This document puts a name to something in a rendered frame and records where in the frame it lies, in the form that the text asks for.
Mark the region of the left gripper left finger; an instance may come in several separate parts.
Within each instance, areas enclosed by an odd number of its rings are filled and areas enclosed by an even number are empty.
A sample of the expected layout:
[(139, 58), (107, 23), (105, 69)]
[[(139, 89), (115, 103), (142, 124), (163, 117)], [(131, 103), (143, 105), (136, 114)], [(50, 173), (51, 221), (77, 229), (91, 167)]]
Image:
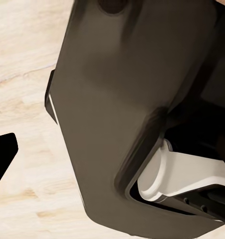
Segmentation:
[(0, 136), (0, 180), (18, 152), (18, 143), (14, 132)]

